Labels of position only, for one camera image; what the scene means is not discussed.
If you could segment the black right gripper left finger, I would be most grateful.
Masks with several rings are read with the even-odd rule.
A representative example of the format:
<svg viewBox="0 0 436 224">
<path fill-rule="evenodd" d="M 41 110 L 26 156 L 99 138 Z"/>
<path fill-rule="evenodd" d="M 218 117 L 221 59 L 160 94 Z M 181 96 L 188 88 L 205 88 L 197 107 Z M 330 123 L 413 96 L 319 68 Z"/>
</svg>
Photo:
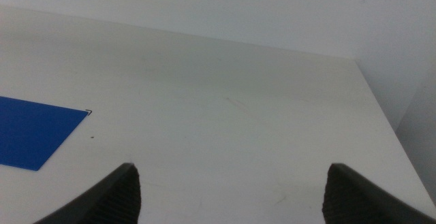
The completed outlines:
<svg viewBox="0 0 436 224">
<path fill-rule="evenodd" d="M 140 177 L 124 163 L 39 224 L 136 224 L 141 209 Z"/>
</svg>

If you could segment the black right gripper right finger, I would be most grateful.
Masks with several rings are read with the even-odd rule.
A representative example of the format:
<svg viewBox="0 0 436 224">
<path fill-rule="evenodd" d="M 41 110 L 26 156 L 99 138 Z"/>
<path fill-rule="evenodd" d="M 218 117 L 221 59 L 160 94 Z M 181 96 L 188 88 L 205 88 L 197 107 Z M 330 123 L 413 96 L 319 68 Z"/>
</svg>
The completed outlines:
<svg viewBox="0 0 436 224">
<path fill-rule="evenodd" d="M 328 169 L 322 214 L 327 224 L 435 224 L 343 163 Z"/>
</svg>

